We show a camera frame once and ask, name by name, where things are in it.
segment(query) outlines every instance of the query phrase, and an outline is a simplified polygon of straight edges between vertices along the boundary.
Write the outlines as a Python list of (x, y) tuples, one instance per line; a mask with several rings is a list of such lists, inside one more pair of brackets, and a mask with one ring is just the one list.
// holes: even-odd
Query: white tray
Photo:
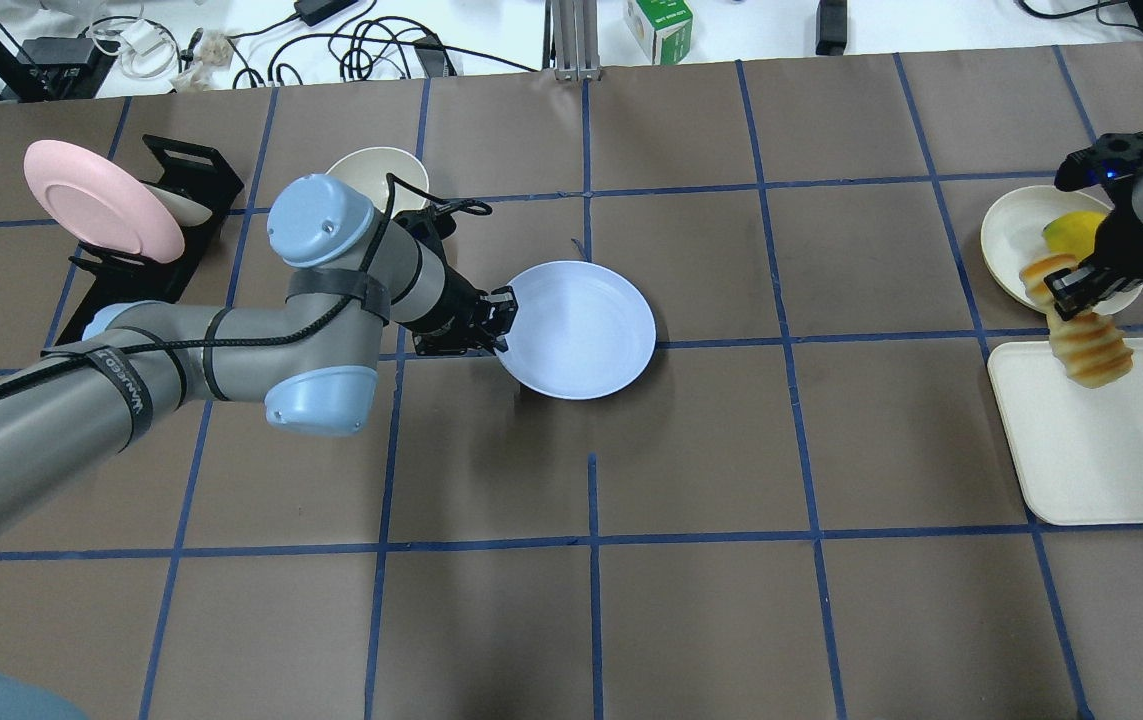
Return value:
[(1143, 523), (1143, 338), (1135, 368), (1079, 387), (1047, 342), (993, 351), (988, 374), (1024, 502), (1053, 525)]

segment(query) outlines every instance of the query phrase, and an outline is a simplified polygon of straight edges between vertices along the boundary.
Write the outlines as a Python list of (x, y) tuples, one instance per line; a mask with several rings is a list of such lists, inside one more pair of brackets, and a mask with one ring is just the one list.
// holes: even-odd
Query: bread roll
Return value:
[(1024, 282), (1029, 299), (1047, 315), (1052, 354), (1064, 365), (1069, 378), (1082, 387), (1103, 387), (1130, 371), (1133, 351), (1109, 315), (1087, 311), (1071, 320), (1061, 320), (1056, 314), (1052, 290), (1044, 279), (1056, 270), (1074, 266), (1073, 255), (1046, 256), (1021, 270), (1020, 281)]

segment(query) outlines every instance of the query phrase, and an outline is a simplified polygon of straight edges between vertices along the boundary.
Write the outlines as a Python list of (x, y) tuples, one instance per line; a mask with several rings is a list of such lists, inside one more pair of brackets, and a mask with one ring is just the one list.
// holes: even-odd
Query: power adapter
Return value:
[(820, 0), (815, 8), (815, 54), (846, 51), (846, 0)]
[(296, 0), (296, 13), (306, 26), (313, 27), (354, 3), (357, 0)]

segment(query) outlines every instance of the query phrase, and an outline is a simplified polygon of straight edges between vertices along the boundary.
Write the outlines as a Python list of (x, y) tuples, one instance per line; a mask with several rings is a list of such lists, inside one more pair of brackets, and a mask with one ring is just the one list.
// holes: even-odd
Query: white bowl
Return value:
[[(350, 152), (327, 170), (328, 176), (347, 184), (362, 195), (369, 197), (375, 209), (384, 211), (389, 201), (389, 185), (385, 174), (393, 173), (411, 186), (429, 192), (429, 171), (424, 163), (406, 150), (398, 147), (363, 147)], [(407, 187), (398, 187), (393, 193), (393, 215), (402, 210), (418, 210), (429, 205), (429, 200)]]
[(526, 387), (561, 400), (607, 397), (655, 351), (655, 315), (638, 288), (602, 265), (559, 259), (511, 282), (517, 317), (499, 361)]
[[(980, 227), (980, 245), (984, 253), (984, 265), (1007, 295), (1037, 310), (1024, 295), (1024, 281), (1020, 271), (1029, 263), (1050, 255), (1042, 229), (1061, 215), (1078, 210), (1108, 213), (1109, 205), (1086, 195), (1084, 192), (1061, 192), (1050, 184), (1020, 187), (999, 197), (984, 214)], [(1096, 313), (1112, 315), (1130, 305), (1143, 290), (1143, 286), (1132, 291), (1120, 291), (1096, 305)]]

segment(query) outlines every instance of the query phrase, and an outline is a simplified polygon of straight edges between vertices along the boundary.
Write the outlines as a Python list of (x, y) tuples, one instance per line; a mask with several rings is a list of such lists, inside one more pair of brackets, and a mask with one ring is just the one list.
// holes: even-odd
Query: lemon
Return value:
[(1096, 210), (1078, 210), (1060, 215), (1042, 227), (1042, 240), (1052, 253), (1068, 253), (1079, 263), (1096, 251), (1096, 229), (1106, 215)]

